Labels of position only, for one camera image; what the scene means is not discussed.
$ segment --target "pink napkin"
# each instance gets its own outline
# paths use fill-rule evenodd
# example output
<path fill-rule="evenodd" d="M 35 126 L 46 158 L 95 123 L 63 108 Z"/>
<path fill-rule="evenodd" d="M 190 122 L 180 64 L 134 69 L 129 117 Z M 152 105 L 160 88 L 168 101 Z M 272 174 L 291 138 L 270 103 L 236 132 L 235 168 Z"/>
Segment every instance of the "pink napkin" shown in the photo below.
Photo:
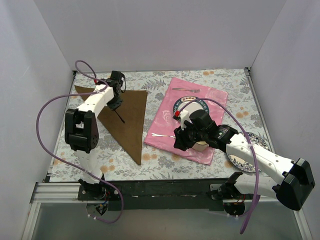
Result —
<path fill-rule="evenodd" d="M 185 90 L 173 90 L 173 88 L 183 88 L 188 90 L 200 90 L 199 93 L 193 93 Z M 168 151 L 179 155 L 191 161 L 210 165 L 215 150 L 207 147 L 204 151 L 196 151 L 192 148 L 187 151 L 174 148 L 175 139 L 173 137 L 152 136 L 152 133 L 159 135 L 174 136 L 174 129 L 180 126 L 180 123 L 173 119 L 174 112 L 185 105 L 185 101 L 195 98 L 209 98 L 218 101 L 226 106 L 228 93 L 208 86 L 203 86 L 173 77 L 165 93 L 162 103 L 156 113 L 151 127 L 145 137 L 144 143 L 158 149 Z M 191 109 L 204 109 L 209 112 L 212 120 L 220 125 L 224 116 L 224 110 L 213 102 L 196 101 L 186 107 Z"/>

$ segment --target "gray floor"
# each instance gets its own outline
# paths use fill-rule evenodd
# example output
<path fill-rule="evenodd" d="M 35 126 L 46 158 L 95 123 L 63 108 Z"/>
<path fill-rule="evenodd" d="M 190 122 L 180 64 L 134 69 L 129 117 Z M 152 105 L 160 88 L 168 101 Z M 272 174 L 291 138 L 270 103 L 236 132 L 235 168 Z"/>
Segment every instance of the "gray floor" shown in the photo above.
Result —
<path fill-rule="evenodd" d="M 107 212 L 111 219 L 117 212 Z M 126 210 L 108 225 L 87 217 L 82 203 L 42 203 L 33 240 L 207 240 L 302 239 L 294 212 L 278 202 L 260 202 L 243 235 L 243 219 L 209 214 L 206 210 Z"/>

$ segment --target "folded brown cloth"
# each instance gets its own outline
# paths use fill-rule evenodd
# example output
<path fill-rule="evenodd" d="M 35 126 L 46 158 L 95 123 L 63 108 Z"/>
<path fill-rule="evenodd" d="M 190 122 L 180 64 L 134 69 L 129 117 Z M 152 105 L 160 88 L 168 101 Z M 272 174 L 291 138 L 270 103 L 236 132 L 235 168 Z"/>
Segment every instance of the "folded brown cloth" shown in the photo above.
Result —
<path fill-rule="evenodd" d="M 93 88 L 81 86 L 75 86 L 75 90 L 79 94 L 94 91 Z M 147 95 L 148 93 L 146 91 L 131 90 L 127 90 L 121 94 L 123 103 L 116 111 L 125 123 L 107 106 L 102 109 L 98 116 L 98 119 L 109 133 L 138 165 L 141 165 L 142 134 L 144 130 Z M 85 101 L 89 96 L 81 97 Z"/>

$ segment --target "beige cup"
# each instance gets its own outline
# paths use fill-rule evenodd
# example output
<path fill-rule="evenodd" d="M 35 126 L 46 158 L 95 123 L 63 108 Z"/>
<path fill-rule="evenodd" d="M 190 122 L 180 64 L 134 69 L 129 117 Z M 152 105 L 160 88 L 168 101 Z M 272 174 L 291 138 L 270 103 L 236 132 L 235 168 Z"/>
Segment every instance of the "beige cup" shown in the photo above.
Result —
<path fill-rule="evenodd" d="M 198 142 L 196 142 L 196 143 L 193 145 L 192 149 L 194 149 L 194 150 L 196 150 L 196 151 L 198 151 L 198 152 L 202 152 L 202 151 L 204 151 L 208 146 L 209 146 L 209 144 L 206 143 L 205 141 L 198 141 Z"/>

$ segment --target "gray wall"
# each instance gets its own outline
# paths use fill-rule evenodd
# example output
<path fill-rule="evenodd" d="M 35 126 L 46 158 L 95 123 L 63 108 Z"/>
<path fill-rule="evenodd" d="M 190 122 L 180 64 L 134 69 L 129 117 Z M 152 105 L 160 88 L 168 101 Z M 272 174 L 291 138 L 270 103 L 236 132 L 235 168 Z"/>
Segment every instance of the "gray wall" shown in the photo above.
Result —
<path fill-rule="evenodd" d="M 65 59 L 97 71 L 252 66 L 285 0 L 34 0 Z"/>
<path fill-rule="evenodd" d="M 0 0 L 0 239 L 20 239 L 35 182 L 51 158 L 36 138 L 36 117 L 50 98 L 69 91 L 72 72 L 32 0 Z M 41 118 L 53 150 L 66 100 Z"/>
<path fill-rule="evenodd" d="M 276 152 L 311 164 L 316 187 L 305 202 L 320 236 L 320 1 L 286 1 L 252 66 L 253 85 Z"/>

